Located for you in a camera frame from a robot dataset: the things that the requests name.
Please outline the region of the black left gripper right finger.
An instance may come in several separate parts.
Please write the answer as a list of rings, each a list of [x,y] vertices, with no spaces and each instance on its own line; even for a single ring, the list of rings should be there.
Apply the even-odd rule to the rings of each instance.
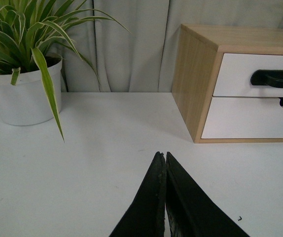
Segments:
[[[166,156],[166,210],[172,237],[247,237],[171,153]]]

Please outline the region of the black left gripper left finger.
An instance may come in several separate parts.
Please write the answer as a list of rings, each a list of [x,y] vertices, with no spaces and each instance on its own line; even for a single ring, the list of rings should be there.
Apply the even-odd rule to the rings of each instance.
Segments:
[[[157,152],[111,237],[162,237],[165,231],[166,162]]]

